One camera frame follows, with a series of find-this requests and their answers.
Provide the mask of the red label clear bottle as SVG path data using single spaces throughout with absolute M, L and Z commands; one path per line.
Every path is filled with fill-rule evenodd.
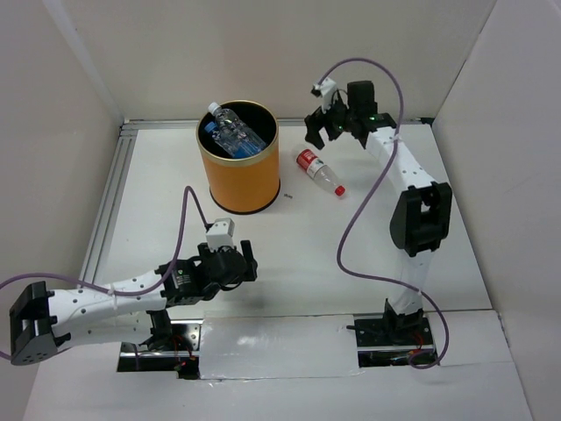
M 294 162 L 319 188 L 336 196 L 343 197 L 346 188 L 334 171 L 315 152 L 305 146 L 297 146 Z

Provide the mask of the blue label clear bottle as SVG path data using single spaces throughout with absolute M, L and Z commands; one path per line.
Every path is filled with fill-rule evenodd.
M 204 126 L 214 142 L 219 145 L 232 159 L 245 159 L 260 152 L 260 149 L 248 139 L 240 139 L 234 134 L 222 132 L 214 121 Z

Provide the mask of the clear bottle white cap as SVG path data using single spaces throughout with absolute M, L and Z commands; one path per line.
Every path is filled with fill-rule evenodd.
M 228 134 L 234 134 L 238 138 L 248 139 L 260 149 L 261 153 L 266 148 L 266 142 L 250 128 L 233 110 L 223 108 L 218 103 L 211 103 L 208 111 L 214 118 L 218 128 Z

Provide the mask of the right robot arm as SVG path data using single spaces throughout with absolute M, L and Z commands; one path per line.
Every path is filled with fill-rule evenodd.
M 427 173 L 399 139 L 394 119 L 378 111 L 372 82 L 348 83 L 346 98 L 330 78 L 314 84 L 311 92 L 323 103 L 304 119 L 307 142 L 321 149 L 321 132 L 330 140 L 349 133 L 389 166 L 386 178 L 397 195 L 389 233 L 401 251 L 395 275 L 401 286 L 385 302 L 382 332 L 389 342 L 403 343 L 423 321 L 422 291 L 430 263 L 450 229 L 451 186 Z

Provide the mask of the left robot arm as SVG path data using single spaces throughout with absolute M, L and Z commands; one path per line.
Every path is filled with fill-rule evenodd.
M 257 278 L 250 241 L 207 244 L 187 260 L 170 261 L 109 286 L 49 289 L 44 280 L 26 286 L 11 306 L 8 361 L 27 366 L 70 348 L 124 342 L 159 351 L 174 342 L 168 309 L 212 300 Z

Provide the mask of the orange cylindrical bin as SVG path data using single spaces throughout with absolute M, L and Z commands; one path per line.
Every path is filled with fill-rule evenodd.
M 195 135 L 209 192 L 214 202 L 229 213 L 258 213 L 270 206 L 281 191 L 280 127 L 273 113 L 260 103 L 232 100 L 223 106 L 236 112 L 266 142 L 266 148 L 253 157 L 232 159 L 204 131 L 204 126 L 213 120 L 206 113 Z

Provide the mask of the white tape patch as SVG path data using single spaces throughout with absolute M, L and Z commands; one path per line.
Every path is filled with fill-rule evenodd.
M 359 373 L 351 316 L 207 318 L 199 372 L 205 380 L 338 378 Z

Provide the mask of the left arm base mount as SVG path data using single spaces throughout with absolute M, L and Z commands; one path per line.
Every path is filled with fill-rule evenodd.
M 202 323 L 201 319 L 172 320 L 172 337 L 158 346 L 123 342 L 117 372 L 174 373 L 178 379 L 198 380 Z

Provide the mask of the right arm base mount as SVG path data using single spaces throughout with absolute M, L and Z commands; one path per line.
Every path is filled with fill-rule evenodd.
M 410 357 L 416 365 L 437 359 L 430 323 L 424 318 L 414 330 L 390 333 L 381 316 L 354 318 L 346 326 L 356 339 L 359 367 L 407 366 Z

